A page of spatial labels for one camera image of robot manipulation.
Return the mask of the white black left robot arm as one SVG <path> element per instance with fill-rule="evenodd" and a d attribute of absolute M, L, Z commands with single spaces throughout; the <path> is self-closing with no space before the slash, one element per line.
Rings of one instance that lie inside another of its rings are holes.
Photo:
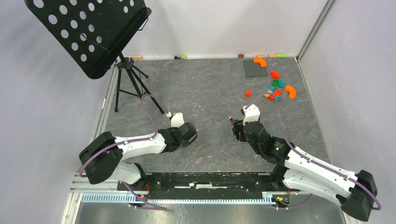
<path fill-rule="evenodd" d="M 104 132 L 80 152 L 81 176 L 88 178 L 90 184 L 115 180 L 141 190 L 147 184 L 143 169 L 140 164 L 129 163 L 127 159 L 175 152 L 189 146 L 197 136 L 198 132 L 190 122 L 136 137 L 115 137 L 110 131 Z"/>

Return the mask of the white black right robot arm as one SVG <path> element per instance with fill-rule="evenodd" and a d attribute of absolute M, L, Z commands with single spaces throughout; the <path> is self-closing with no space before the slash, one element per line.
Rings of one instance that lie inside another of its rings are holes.
<path fill-rule="evenodd" d="M 275 165 L 269 181 L 273 189 L 305 191 L 334 203 L 357 220 L 369 220 L 378 194 L 370 172 L 355 173 L 317 159 L 293 143 L 271 136 L 258 121 L 230 122 L 236 140 L 247 142 L 256 154 Z"/>

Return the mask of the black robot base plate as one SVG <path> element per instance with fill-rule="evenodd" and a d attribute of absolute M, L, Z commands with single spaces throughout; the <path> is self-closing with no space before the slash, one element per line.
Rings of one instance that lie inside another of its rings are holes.
<path fill-rule="evenodd" d="M 130 185 L 149 199 L 261 199 L 263 192 L 288 192 L 269 172 L 153 172 Z"/>

